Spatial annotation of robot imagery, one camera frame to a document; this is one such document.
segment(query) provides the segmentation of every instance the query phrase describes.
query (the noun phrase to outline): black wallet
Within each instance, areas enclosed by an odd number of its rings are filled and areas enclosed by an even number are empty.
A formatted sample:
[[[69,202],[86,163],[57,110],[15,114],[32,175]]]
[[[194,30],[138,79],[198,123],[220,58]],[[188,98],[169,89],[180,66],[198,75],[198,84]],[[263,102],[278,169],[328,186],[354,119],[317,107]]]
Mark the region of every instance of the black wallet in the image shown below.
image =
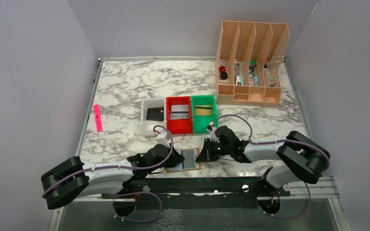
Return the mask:
[[[146,119],[164,121],[164,107],[148,108]]]

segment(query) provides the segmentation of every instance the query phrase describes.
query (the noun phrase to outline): desk organizer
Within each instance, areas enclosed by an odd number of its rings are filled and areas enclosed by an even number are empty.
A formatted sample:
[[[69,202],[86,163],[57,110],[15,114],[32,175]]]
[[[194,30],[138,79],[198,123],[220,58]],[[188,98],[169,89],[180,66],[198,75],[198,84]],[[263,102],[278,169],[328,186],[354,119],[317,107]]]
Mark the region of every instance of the desk organizer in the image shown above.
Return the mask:
[[[170,120],[170,108],[172,105],[188,104],[189,118]],[[212,115],[195,115],[195,105],[212,105]],[[147,109],[164,107],[164,120],[147,120]],[[172,134],[207,133],[206,127],[210,122],[218,118],[216,100],[213,95],[178,96],[141,100],[141,131],[143,136],[153,136],[153,127],[162,125]]]
[[[222,21],[215,60],[216,95],[218,104],[276,107],[280,102],[281,86],[278,67],[289,40],[287,24]],[[219,76],[220,60],[225,60],[228,79]],[[249,78],[249,63],[257,64],[255,74],[259,85]],[[245,85],[235,85],[234,63],[241,62]],[[264,65],[277,83],[264,84]]]

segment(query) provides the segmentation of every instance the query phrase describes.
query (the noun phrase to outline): blue object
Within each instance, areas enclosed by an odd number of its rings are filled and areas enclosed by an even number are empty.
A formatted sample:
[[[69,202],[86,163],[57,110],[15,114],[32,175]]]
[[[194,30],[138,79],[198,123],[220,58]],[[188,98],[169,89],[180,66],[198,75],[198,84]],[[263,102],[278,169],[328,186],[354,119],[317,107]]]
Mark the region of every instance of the blue object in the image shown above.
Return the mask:
[[[254,85],[258,87],[259,86],[259,77],[254,76],[253,79],[254,79]]]

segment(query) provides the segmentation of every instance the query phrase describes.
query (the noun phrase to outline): white marble surface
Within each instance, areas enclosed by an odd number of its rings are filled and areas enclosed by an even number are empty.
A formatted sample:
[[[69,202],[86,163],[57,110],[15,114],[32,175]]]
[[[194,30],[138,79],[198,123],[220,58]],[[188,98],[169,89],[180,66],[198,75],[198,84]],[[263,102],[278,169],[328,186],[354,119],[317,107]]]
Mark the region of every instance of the white marble surface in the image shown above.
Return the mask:
[[[91,112],[80,157],[83,162],[116,162],[137,153],[145,153],[156,144],[152,138],[141,136],[141,99],[168,96],[215,94],[214,61],[150,61],[104,62],[94,104],[101,106],[103,132],[97,132]],[[219,116],[237,114],[253,127],[252,139],[274,140],[291,130],[305,134],[299,108],[291,90],[286,69],[279,68],[283,88],[280,105],[276,108],[218,105]],[[225,118],[227,125],[241,139],[247,139],[249,128],[237,118]],[[202,149],[208,135],[174,137],[174,146]],[[258,161],[241,164],[220,159],[203,163],[202,170],[162,173],[150,177],[226,177],[260,176],[279,161]]]

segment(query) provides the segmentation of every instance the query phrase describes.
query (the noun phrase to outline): pink highlighter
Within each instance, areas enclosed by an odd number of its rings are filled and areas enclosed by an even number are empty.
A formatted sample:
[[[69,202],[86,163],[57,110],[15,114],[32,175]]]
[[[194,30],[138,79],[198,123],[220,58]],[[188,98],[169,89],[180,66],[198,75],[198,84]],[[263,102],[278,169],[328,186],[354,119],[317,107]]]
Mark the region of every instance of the pink highlighter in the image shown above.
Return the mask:
[[[96,121],[97,132],[103,131],[103,125],[101,124],[100,106],[98,104],[93,105],[94,118]]]

